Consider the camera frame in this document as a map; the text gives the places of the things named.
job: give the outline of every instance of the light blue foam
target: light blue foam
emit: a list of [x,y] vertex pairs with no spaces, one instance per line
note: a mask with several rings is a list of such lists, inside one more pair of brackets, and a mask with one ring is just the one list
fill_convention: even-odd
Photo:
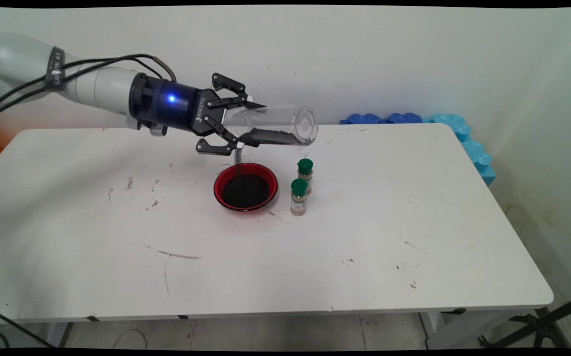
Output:
[[485,182],[485,185],[490,185],[494,181],[494,178],[496,178],[496,173],[494,173],[492,167],[490,166],[485,167],[485,171],[480,174]]
[[462,147],[464,147],[468,157],[471,158],[471,161],[473,161],[479,173],[484,172],[485,169],[489,167],[492,162],[492,157],[484,152],[484,146],[482,144],[468,136],[468,138],[462,142]]
[[455,133],[455,136],[457,136],[459,142],[464,142],[471,133],[471,127],[466,125],[466,120],[456,114],[436,114],[426,119],[425,122],[439,122],[440,124],[447,124],[451,129],[453,129],[453,132]]

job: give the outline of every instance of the black cable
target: black cable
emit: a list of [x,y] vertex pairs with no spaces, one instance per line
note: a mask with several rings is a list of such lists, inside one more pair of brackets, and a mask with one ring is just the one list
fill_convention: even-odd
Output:
[[10,320],[9,318],[3,316],[2,314],[0,314],[0,319],[4,320],[5,322],[9,323],[10,325],[12,325],[13,327],[15,327],[16,329],[20,330],[22,333],[25,333],[26,335],[30,336],[31,338],[34,338],[35,340],[37,340],[37,342],[39,342],[40,344],[46,346],[46,347],[54,347],[51,344],[49,344],[48,342],[46,342],[46,340],[40,338],[39,336],[31,333],[30,331],[24,329],[23,327],[19,326],[18,324],[16,324],[16,322]]
[[3,102],[5,99],[7,99],[7,97],[9,97],[9,96],[15,94],[16,92],[18,92],[18,91],[20,91],[20,90],[22,90],[22,89],[25,89],[25,88],[27,88],[27,87],[30,87],[30,86],[33,85],[33,84],[37,84],[37,83],[39,83],[39,82],[42,82],[42,81],[44,81],[45,79],[46,79],[45,76],[44,76],[44,77],[39,77],[39,78],[37,78],[37,79],[34,79],[34,81],[29,81],[28,83],[24,83],[24,84],[22,84],[22,85],[20,85],[20,86],[18,86],[18,87],[15,87],[15,88],[13,88],[13,89],[7,91],[6,94],[4,94],[4,95],[2,95],[2,96],[0,97],[0,103]]
[[7,349],[10,349],[10,344],[8,343],[6,336],[4,336],[2,333],[0,333],[0,338],[2,339],[2,342],[4,343],[4,347]]
[[[80,65],[80,64],[85,64],[85,63],[95,63],[95,62],[102,62],[98,65],[86,68],[85,70],[80,70],[79,72],[74,73],[73,75],[70,75],[69,77],[64,78],[64,83],[66,81],[69,81],[70,79],[76,78],[77,76],[81,75],[81,74],[85,74],[88,72],[91,72],[92,70],[98,69],[100,67],[104,67],[106,65],[110,65],[112,63],[116,63],[117,61],[122,61],[122,60],[131,60],[131,61],[135,61],[137,63],[139,63],[141,66],[147,68],[148,70],[150,70],[153,74],[157,75],[160,79],[162,79],[162,75],[160,75],[160,73],[158,73],[156,70],[154,70],[153,68],[151,68],[150,66],[146,65],[145,63],[143,63],[142,61],[140,61],[140,59],[138,59],[137,57],[142,57],[142,58],[149,58],[152,59],[153,61],[155,61],[156,63],[158,63],[161,67],[163,67],[163,69],[166,70],[166,72],[169,74],[169,76],[171,77],[172,81],[175,81],[175,74],[173,74],[173,71],[171,70],[171,68],[169,68],[163,61],[161,61],[160,59],[158,59],[157,57],[154,56],[150,56],[149,54],[130,54],[128,56],[123,56],[123,57],[118,57],[118,58],[95,58],[95,59],[81,59],[78,61],[73,61],[70,63],[66,63],[63,65],[63,69],[67,69],[70,67],[74,67],[75,65]],[[20,86],[13,88],[12,90],[9,90],[7,93],[5,93],[4,95],[2,95],[0,97],[0,103],[7,99],[7,97],[10,97],[11,95],[15,94],[16,92],[23,90],[29,86],[32,86],[34,84],[40,83],[41,81],[43,81],[46,77],[39,77],[37,79],[34,79],[28,83],[24,83],[21,84]],[[3,110],[9,108],[10,106],[7,106],[6,108],[0,110],[0,112],[2,112]]]
[[114,342],[114,345],[112,346],[112,349],[116,348],[116,345],[118,345],[118,342],[121,340],[121,338],[129,333],[130,331],[136,331],[137,333],[139,333],[142,337],[143,337],[143,341],[145,341],[145,350],[147,350],[147,338],[145,337],[145,335],[143,335],[143,333],[141,333],[140,330],[136,330],[136,329],[130,329],[128,331],[125,331],[125,333],[122,333],[121,336],[118,336],[118,339],[116,339],[116,341]]
[[18,98],[15,99],[15,100],[11,100],[11,101],[9,101],[8,103],[6,103],[6,104],[0,106],[0,113],[1,113],[2,111],[6,110],[7,108],[10,108],[11,106],[17,104],[17,103],[19,103],[19,102],[21,102],[21,101],[24,101],[24,100],[30,98],[30,97],[33,96],[33,95],[40,94],[41,92],[44,92],[44,91],[46,91],[46,88],[39,88],[39,89],[37,89],[37,90],[33,90],[32,92],[28,92],[28,93],[22,95],[21,97],[18,97]]

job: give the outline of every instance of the label on robot arm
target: label on robot arm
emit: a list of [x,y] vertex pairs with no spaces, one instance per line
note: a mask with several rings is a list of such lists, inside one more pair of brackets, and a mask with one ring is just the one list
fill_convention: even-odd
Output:
[[63,83],[65,61],[66,52],[59,47],[53,47],[46,68],[46,91],[62,91],[65,89]]

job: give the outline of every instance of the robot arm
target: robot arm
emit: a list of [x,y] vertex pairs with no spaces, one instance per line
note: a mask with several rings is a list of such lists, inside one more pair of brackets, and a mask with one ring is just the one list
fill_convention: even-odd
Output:
[[[195,148],[198,153],[229,155],[238,140],[254,147],[259,145],[253,140],[238,139],[222,125],[227,109],[264,107],[249,100],[242,83],[214,73],[211,82],[215,90],[197,89],[118,67],[98,68],[60,83],[59,79],[95,65],[86,63],[61,70],[64,63],[78,59],[26,36],[0,34],[0,95],[45,75],[45,83],[25,88],[21,94],[56,81],[57,88],[53,85],[52,90],[66,99],[127,115],[132,122],[130,127],[146,126],[152,135],[164,136],[168,128],[175,128],[199,136],[216,133],[228,142],[227,146],[215,147],[200,139]],[[238,96],[221,99],[216,94],[221,89],[231,90]]]

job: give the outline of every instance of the clear plastic container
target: clear plastic container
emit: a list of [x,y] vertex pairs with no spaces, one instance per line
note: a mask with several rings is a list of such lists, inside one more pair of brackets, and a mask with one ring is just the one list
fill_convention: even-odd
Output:
[[224,117],[224,127],[240,139],[260,144],[308,146],[319,133],[317,116],[309,105],[231,111]]

